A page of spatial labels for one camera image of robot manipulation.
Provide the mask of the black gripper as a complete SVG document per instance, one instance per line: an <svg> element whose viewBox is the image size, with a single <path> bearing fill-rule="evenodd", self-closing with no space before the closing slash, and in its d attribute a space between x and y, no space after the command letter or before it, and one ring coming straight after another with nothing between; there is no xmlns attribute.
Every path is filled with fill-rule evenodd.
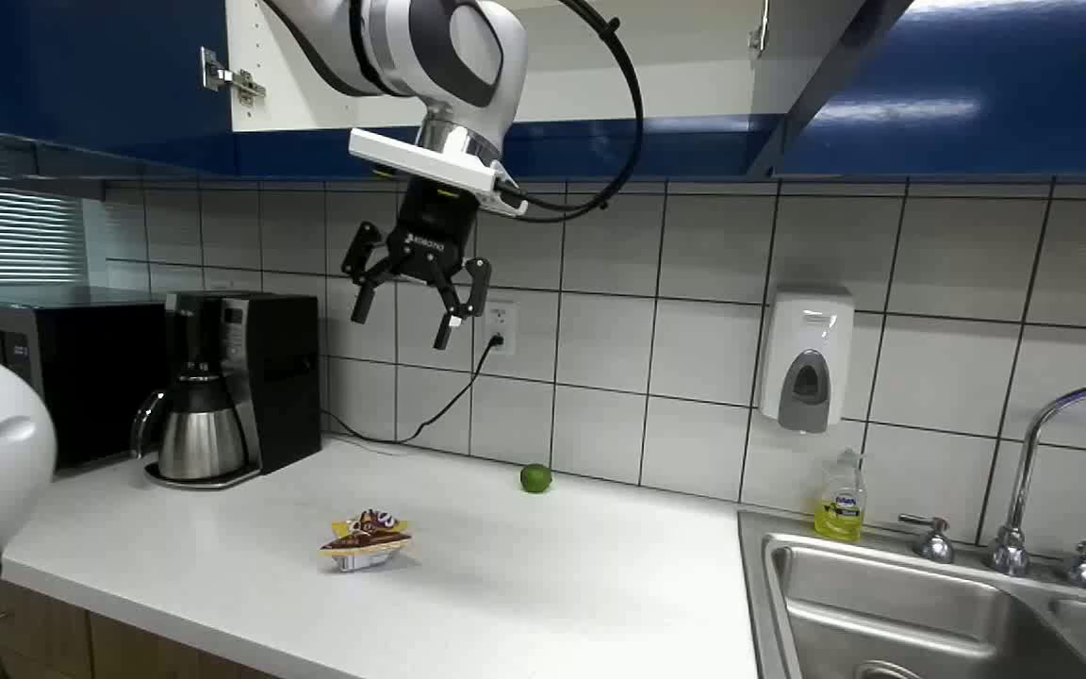
<svg viewBox="0 0 1086 679"><path fill-rule="evenodd" d="M389 234L389 264L397 277L427 279L443 315L433 334L433 350L447 347L447 337L486 311L489 290L489 259L471 258L464 259L469 234L476 224L477 202L459 188L443 188L433 181L410 181L402 188L402 203L397 213L397 228ZM338 271L359 287L359 297L349 305L349 321L366 325L378 287L389 279L386 259L372 264L372 248L386 246L382 230L372 224L359 224L359 234L345 246L345 258ZM471 279L471 290L459 293L451 277L464 271Z"/></svg>

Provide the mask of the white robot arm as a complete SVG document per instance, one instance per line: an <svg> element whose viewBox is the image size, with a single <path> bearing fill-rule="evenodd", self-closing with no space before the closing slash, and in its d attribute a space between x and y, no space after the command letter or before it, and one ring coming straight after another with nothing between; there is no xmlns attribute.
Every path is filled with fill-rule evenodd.
<svg viewBox="0 0 1086 679"><path fill-rule="evenodd" d="M314 72L349 100L418 100L427 116L410 144L349 130L345 151L398 171L406 193L386 259L362 264L372 234L345 248L366 318L382 277L416 277L440 293L447 334L482 315L489 264L464 258L477 208L524 215L500 168L528 72L528 31L496 0L264 0ZM0 362L0 559L31 520L55 471L55 427L41 396Z"/></svg>

